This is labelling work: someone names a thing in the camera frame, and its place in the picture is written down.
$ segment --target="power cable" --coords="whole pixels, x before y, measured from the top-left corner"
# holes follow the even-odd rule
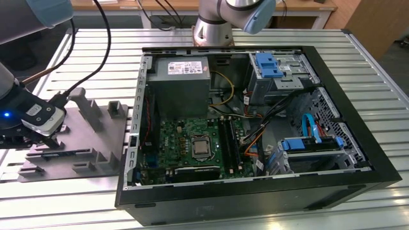
[[[105,28],[106,28],[106,34],[108,34],[106,52],[105,52],[104,59],[102,59],[102,62],[100,64],[98,68],[85,78],[82,78],[76,84],[73,84],[73,86],[70,86],[70,88],[62,93],[62,95],[65,97],[68,97],[69,93],[73,91],[74,88],[78,87],[78,85],[81,85],[84,83],[84,81],[86,81],[94,74],[98,73],[98,71],[102,69],[102,67],[106,63],[106,59],[108,59],[109,52],[110,52],[112,35],[110,35],[110,27],[109,27],[108,18],[106,18],[106,15],[105,15],[105,12],[104,12],[104,9],[102,9],[100,3],[97,2],[97,0],[93,0],[93,1],[94,1],[97,9],[100,10],[100,13],[101,13],[101,16],[102,16],[102,19],[104,19]]]
[[[150,18],[149,18],[149,16],[148,16],[148,13],[146,13],[145,9],[144,9],[142,6],[141,6],[141,1],[140,1],[140,0],[136,0],[136,2],[137,2],[137,4],[138,4],[138,6],[140,6],[140,9],[141,9],[141,11],[142,11],[142,14],[145,15],[145,17],[146,17],[146,19],[149,20],[149,22],[152,23],[152,25],[153,25],[157,29],[160,29],[161,31],[170,31],[170,30],[172,30],[172,27],[169,27],[168,29],[162,29],[162,28],[160,28],[158,25],[154,24],[154,22],[150,20]]]

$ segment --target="black cable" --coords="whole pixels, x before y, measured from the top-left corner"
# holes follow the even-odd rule
[[[265,113],[261,122],[260,127],[256,131],[253,131],[245,138],[244,141],[252,138],[261,130],[264,130],[265,126],[269,124],[269,119],[280,113],[290,104],[293,98],[296,98],[300,94],[308,93],[316,90],[316,86],[304,88],[302,90],[292,91],[290,94],[288,94],[269,109],[269,111]]]
[[[281,28],[282,23],[285,22],[286,19],[286,2],[285,0],[282,0],[282,4],[284,4],[284,11],[282,11],[282,16],[281,16],[281,20],[278,23],[278,28]]]
[[[97,2],[97,0],[93,0],[93,1],[94,1],[97,9],[100,10],[100,13],[101,13],[101,16],[102,16],[102,19],[104,19],[104,23],[105,23],[106,33],[108,33],[106,52],[105,52],[105,56],[104,56],[104,59],[102,59],[102,62],[100,64],[98,68],[85,78],[82,78],[73,86],[70,86],[70,88],[62,93],[64,96],[66,96],[66,97],[68,97],[69,93],[73,91],[73,89],[77,88],[77,86],[81,85],[84,83],[84,81],[86,81],[102,69],[102,67],[106,63],[108,56],[109,56],[110,44],[112,44],[109,22],[108,22],[108,18],[106,18],[106,15],[105,15],[105,12],[104,12],[104,9],[102,9],[100,3]]]
[[[180,17],[178,17],[178,22],[177,22],[177,20],[174,19],[174,17],[173,17],[173,15],[170,14],[170,12],[168,11],[168,9],[165,8],[165,6],[160,3],[160,1],[158,0],[154,0],[156,1],[156,3],[160,5],[160,7],[164,9],[164,11],[168,13],[168,15],[172,17],[172,19],[173,19],[173,21],[176,22],[176,24],[178,24],[180,25],[180,27],[181,27],[181,20],[180,20]]]
[[[44,77],[46,74],[49,74],[52,71],[54,71],[61,65],[64,65],[65,61],[68,60],[70,53],[74,49],[74,44],[76,44],[76,25],[74,25],[74,21],[72,19],[69,19],[69,22],[70,22],[72,36],[70,36],[70,46],[69,46],[68,52],[65,54],[65,57],[61,59],[61,61],[53,67],[50,67],[49,69],[41,71],[40,73],[32,75],[29,78],[22,80],[21,83],[24,85],[29,85],[36,80],[38,80],[41,77]]]
[[[154,22],[150,20],[150,17],[149,17],[148,14],[146,14],[145,9],[144,9],[142,6],[141,6],[140,0],[136,0],[136,2],[138,3],[140,9],[141,9],[141,11],[142,11],[142,14],[145,15],[145,17],[146,17],[146,19],[149,20],[149,22],[152,23],[152,25],[153,25],[157,29],[160,29],[161,31],[170,31],[170,29],[162,29],[160,26],[157,26],[157,25],[154,24]]]
[[[178,21],[180,21],[180,28],[182,27],[182,21],[184,20],[181,20],[181,18],[180,18],[180,16],[178,16],[178,13],[177,13],[177,11],[176,11],[176,9],[173,8],[173,6],[170,5],[170,3],[168,2],[168,0],[164,0],[165,1],[165,3],[168,4],[168,6],[172,8],[172,10],[173,10],[173,12],[174,12],[174,14],[176,14],[176,16],[177,16],[177,18],[178,18]]]
[[[262,138],[260,138],[256,142],[257,144],[257,159],[258,161],[262,163],[262,165],[265,164],[265,154],[264,154],[264,147],[262,147]],[[262,168],[262,170],[257,167],[257,172],[256,172],[256,176],[262,176],[264,172],[265,172],[265,168]]]

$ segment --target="black plastic part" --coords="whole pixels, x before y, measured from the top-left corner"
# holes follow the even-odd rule
[[[348,29],[341,29],[341,32],[342,32],[344,34],[346,34],[346,35],[350,35],[350,34],[352,34],[352,31],[348,30]]]
[[[34,109],[34,105],[41,107],[41,110]],[[41,126],[52,117],[56,108],[46,101],[34,96],[22,87],[13,85],[12,90],[1,99],[0,111],[9,111],[13,116],[34,126]]]
[[[228,130],[225,130],[224,121],[218,119],[218,137],[220,137],[220,145],[221,145],[221,155],[222,155],[222,164],[225,173],[230,173],[232,166],[232,158],[230,158],[230,147],[229,147],[229,137]]]
[[[236,131],[233,127],[233,122],[232,120],[228,120],[224,122],[225,125],[225,131],[228,134],[228,145],[230,149],[230,158],[232,158],[232,163],[233,163],[233,169],[238,171],[238,166],[241,164],[240,160],[240,152],[238,152],[238,141],[236,138]]]
[[[328,151],[328,150],[338,150],[340,146],[333,139],[333,137],[320,137],[322,142],[316,143],[314,138],[304,138],[302,144],[305,149],[290,149],[286,152],[290,153],[301,153],[301,152],[317,152],[317,151]]]
[[[333,118],[330,118],[330,122],[334,122],[334,123],[344,123],[345,120],[344,120],[341,117],[333,117]]]
[[[220,177],[220,167],[186,167],[178,168],[177,174],[174,173],[173,181],[176,183],[194,182],[194,181],[212,181]]]

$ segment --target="metal slotted table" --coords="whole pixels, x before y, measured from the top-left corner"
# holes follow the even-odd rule
[[[248,35],[234,30],[237,46],[316,46],[373,135],[399,171],[402,181],[367,192],[329,210],[284,213],[160,229],[369,229],[409,225],[409,99],[381,69],[357,39],[340,30],[265,30]],[[192,46],[192,32],[144,29],[112,31],[108,63],[81,87],[98,105],[110,100],[133,105],[141,48]],[[66,53],[66,34],[49,65]],[[106,32],[78,30],[74,51],[66,63],[41,79],[34,93],[49,99],[92,72],[106,48]],[[0,229],[128,229],[140,227],[113,206],[117,177],[18,183],[17,171],[25,150],[0,151]]]

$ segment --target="green circuit board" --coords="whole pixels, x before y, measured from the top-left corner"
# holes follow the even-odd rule
[[[245,136],[242,121],[233,119],[233,127],[237,139]],[[212,156],[196,159],[192,156],[192,142],[194,138],[208,137],[210,142]],[[233,173],[225,173],[222,164],[222,151],[220,144],[218,120],[217,119],[182,119],[165,120],[160,125],[160,153],[158,167],[174,168],[189,166],[218,166],[221,169],[220,179],[252,177],[252,162],[242,163],[242,169]]]

